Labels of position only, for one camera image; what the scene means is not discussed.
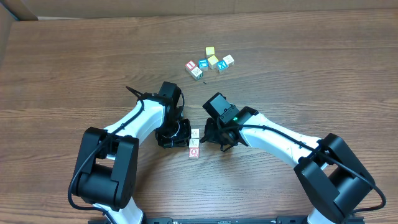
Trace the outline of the blue P letter block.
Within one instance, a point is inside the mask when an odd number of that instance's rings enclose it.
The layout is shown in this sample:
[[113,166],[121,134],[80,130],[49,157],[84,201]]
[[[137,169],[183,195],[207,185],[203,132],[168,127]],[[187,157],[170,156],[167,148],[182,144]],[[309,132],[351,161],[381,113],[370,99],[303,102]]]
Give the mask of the blue P letter block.
[[194,139],[191,138],[189,141],[189,148],[199,148],[200,146],[200,140],[199,139]]

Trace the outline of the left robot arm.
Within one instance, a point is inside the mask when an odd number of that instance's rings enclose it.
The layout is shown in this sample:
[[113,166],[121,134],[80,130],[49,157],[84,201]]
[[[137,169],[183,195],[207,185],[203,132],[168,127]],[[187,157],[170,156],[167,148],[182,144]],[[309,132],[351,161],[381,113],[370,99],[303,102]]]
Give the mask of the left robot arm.
[[90,127],[82,137],[68,187],[69,204],[77,210],[99,211],[106,223],[146,223],[132,195],[136,184],[140,144],[150,133],[164,149],[187,147],[191,136],[183,118],[182,90],[163,82],[158,93],[131,87],[136,106],[118,122],[103,129]]

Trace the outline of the red O letter block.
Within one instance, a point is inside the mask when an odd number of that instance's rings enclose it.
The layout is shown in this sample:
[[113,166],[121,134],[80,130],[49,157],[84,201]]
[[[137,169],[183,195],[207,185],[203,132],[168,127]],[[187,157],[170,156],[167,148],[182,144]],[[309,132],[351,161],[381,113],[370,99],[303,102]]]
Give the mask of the red O letter block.
[[188,155],[188,157],[189,157],[190,159],[198,159],[198,158],[199,158],[199,155],[200,155],[200,149],[199,149],[199,148],[197,148],[197,147],[191,147],[191,148],[189,149],[189,155]]

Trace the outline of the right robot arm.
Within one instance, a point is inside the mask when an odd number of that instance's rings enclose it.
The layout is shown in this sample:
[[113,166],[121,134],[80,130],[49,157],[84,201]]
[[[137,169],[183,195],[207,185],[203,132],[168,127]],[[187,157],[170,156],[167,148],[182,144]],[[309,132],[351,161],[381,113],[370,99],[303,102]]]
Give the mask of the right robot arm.
[[238,144],[263,149],[293,167],[314,207],[307,223],[353,223],[355,208],[372,191],[375,181],[342,138],[296,133],[258,110],[238,109],[221,93],[203,108],[210,117],[202,142],[217,143],[223,152]]

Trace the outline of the white patterned wooden block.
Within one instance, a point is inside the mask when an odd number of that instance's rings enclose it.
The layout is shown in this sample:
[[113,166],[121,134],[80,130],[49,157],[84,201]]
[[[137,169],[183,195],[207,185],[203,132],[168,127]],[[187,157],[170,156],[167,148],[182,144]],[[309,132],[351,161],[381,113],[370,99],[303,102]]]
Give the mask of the white patterned wooden block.
[[200,130],[199,129],[191,129],[191,138],[199,139],[200,138]]

